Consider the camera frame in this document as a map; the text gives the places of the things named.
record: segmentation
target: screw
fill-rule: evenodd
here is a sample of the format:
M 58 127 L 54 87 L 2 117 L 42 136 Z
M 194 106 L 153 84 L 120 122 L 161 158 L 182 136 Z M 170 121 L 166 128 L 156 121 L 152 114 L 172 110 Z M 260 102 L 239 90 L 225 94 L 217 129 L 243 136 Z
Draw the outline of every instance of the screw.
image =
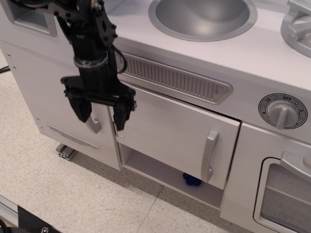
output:
M 48 233 L 49 232 L 49 228 L 44 227 L 41 229 L 41 233 Z

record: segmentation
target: dial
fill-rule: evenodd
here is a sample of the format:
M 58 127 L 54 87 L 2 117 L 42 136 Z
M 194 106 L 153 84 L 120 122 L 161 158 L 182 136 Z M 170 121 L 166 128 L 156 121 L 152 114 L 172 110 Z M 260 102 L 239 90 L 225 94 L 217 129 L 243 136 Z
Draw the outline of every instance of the dial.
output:
M 259 104 L 262 118 L 270 125 L 282 129 L 294 129 L 307 119 L 307 110 L 301 101 L 286 94 L 272 94 Z

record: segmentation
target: beige floor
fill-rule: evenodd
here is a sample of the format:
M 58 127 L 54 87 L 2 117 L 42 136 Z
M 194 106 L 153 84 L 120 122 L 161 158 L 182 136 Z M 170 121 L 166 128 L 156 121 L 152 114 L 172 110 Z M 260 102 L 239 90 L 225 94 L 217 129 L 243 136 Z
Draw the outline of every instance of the beige floor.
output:
M 59 158 L 59 143 L 39 133 L 11 72 L 0 74 L 0 109 L 0 195 L 64 233 L 249 233 L 127 169 L 83 154 Z

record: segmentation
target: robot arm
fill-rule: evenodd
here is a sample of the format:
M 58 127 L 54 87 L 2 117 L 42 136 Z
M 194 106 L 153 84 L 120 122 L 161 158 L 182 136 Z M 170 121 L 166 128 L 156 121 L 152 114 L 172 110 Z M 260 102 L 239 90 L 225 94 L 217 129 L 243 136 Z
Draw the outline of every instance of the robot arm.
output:
M 135 91 L 122 84 L 114 47 L 116 26 L 105 12 L 103 0 L 10 0 L 20 7 L 54 14 L 74 51 L 80 76 L 64 77 L 65 96 L 82 122 L 90 118 L 91 102 L 113 106 L 117 130 L 123 130 L 135 110 Z

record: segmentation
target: sink basin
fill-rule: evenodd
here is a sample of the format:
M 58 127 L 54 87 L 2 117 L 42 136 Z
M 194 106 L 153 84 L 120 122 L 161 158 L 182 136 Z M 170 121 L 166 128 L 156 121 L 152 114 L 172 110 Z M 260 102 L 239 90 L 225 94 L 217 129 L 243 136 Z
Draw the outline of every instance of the sink basin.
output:
M 191 41 L 229 39 L 257 20 L 251 0 L 154 0 L 148 13 L 162 32 Z

